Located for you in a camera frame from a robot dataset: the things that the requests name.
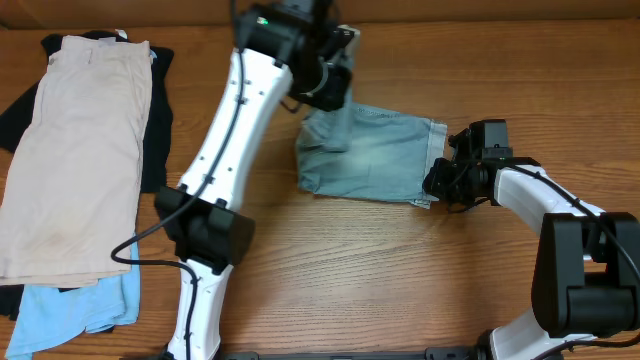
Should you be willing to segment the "light blue denim shorts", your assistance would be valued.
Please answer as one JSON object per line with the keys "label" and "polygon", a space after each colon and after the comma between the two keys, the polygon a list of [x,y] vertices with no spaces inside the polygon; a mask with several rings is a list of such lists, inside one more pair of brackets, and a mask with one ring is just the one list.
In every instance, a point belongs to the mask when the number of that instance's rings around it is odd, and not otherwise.
{"label": "light blue denim shorts", "polygon": [[335,111],[311,109],[295,143],[298,188],[315,195],[428,209],[422,184],[443,156],[447,125],[359,104],[348,90]]}

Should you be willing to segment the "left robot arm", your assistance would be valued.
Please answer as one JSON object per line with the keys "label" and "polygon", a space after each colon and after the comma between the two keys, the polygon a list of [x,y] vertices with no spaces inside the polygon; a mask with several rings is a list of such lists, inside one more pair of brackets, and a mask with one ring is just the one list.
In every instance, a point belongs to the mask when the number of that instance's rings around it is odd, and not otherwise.
{"label": "left robot arm", "polygon": [[179,308],[164,359],[213,359],[232,270],[248,251],[254,220],[240,214],[262,137],[282,100],[341,108],[352,73],[344,60],[357,30],[331,16],[331,2],[254,4],[234,18],[229,74],[196,158],[155,207],[180,267]]}

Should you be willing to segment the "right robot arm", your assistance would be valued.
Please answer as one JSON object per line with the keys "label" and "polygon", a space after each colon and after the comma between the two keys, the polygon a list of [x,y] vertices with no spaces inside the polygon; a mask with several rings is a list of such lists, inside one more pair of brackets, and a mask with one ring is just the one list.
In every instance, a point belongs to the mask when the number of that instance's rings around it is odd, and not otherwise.
{"label": "right robot arm", "polygon": [[607,212],[553,181],[530,157],[516,157],[505,121],[481,120],[448,139],[424,190],[466,212],[484,202],[518,215],[539,237],[531,308],[481,335],[476,345],[430,348],[428,359],[560,359],[576,347],[626,348],[639,330],[639,222]]}

